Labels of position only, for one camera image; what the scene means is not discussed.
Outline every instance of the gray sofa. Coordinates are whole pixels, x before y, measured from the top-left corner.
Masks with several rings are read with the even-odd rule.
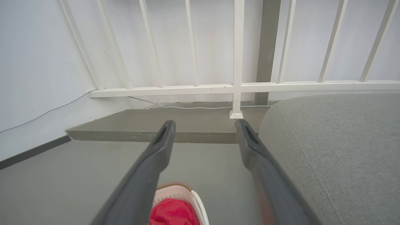
[[[400,94],[280,101],[259,137],[323,224],[400,224]]]

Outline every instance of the concrete step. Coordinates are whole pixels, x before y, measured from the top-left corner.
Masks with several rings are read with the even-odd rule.
[[[180,107],[224,107],[231,102],[174,103]],[[180,109],[149,108],[130,109],[118,112],[73,128],[67,134],[82,141],[131,141],[149,142],[166,120],[176,122],[176,143],[236,143],[235,120],[229,119],[230,108],[225,109]],[[254,131],[268,108],[242,108],[244,118]]]

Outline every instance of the white wall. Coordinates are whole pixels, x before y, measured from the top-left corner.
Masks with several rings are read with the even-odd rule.
[[[339,0],[298,0],[284,81],[317,80],[324,61]],[[271,81],[277,81],[289,0],[281,1]],[[327,80],[359,80],[388,0],[349,0]],[[371,68],[371,80],[400,80],[400,12],[397,9]],[[373,91],[275,92],[269,100],[297,96]]]
[[[184,0],[148,0],[166,85],[194,84]],[[233,0],[192,0],[201,84],[232,83]],[[94,66],[107,88],[122,87],[97,0],[69,0]],[[152,59],[138,0],[108,9],[133,86],[150,86]],[[255,82],[262,0],[247,0],[243,81]],[[0,2],[0,131],[28,122],[95,88],[58,0]],[[243,100],[253,100],[245,94]],[[231,94],[154,96],[158,102],[230,101]],[[65,135],[64,130],[128,108],[130,98],[84,97],[22,127],[0,133],[0,161]]]
[[[57,0],[2,0],[0,31],[0,131],[94,89]],[[149,105],[132,102],[84,97],[5,131],[0,134],[0,161],[62,137],[68,127]]]

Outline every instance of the electrical cord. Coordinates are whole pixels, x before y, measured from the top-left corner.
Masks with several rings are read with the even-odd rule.
[[[5,129],[5,130],[2,130],[2,131],[0,131],[0,134],[3,133],[4,131],[9,131],[9,130],[12,130],[12,129],[14,129],[14,128],[20,127],[20,126],[24,126],[25,124],[28,124],[28,123],[30,123],[30,122],[32,122],[32,121],[34,121],[34,120],[37,120],[37,119],[39,119],[40,117],[42,117],[42,116],[48,114],[48,113],[51,112],[51,111],[54,111],[54,110],[57,110],[57,109],[62,108],[62,107],[64,107],[64,106],[67,106],[67,105],[69,105],[69,104],[72,104],[72,103],[78,101],[79,99],[83,98],[84,96],[86,96],[87,94],[89,94],[90,92],[92,92],[92,91],[94,91],[94,90],[97,90],[97,89],[90,90],[90,91],[86,92],[86,94],[84,94],[84,95],[82,95],[81,97],[79,97],[79,98],[73,100],[72,102],[67,103],[67,104],[64,104],[64,105],[62,105],[62,106],[60,106],[60,107],[57,107],[57,108],[55,108],[55,109],[49,110],[49,111],[47,111],[46,113],[42,114],[41,116],[38,116],[38,117],[34,118],[33,120],[30,120],[30,121],[28,121],[28,122],[26,122],[26,123],[23,123],[23,124],[21,124],[21,125],[18,125],[18,126],[12,127],[12,128],[8,128],[8,129]]]
[[[156,105],[156,106],[159,106],[159,107],[161,107],[161,108],[182,108],[182,109],[195,109],[195,108],[204,108],[204,109],[222,109],[222,108],[232,108],[232,106],[228,106],[228,107],[217,107],[217,108],[207,108],[207,107],[179,107],[179,106],[162,106],[162,105],[159,105],[159,104],[157,104],[157,103],[155,103],[155,102],[148,101],[148,100],[144,100],[144,99],[141,99],[141,98],[136,98],[136,97],[132,97],[132,96],[128,96],[128,98],[133,98],[133,99],[137,99],[137,100],[140,100],[140,101],[145,101],[145,102],[148,102],[148,103],[152,103],[152,104],[154,104],[154,105]],[[270,106],[270,105],[251,105],[251,106],[241,106],[241,108],[258,108],[258,107],[271,107],[271,106]]]

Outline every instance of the red fabric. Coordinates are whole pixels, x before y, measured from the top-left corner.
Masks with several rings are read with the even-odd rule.
[[[200,225],[193,207],[182,200],[164,199],[150,213],[150,225]]]

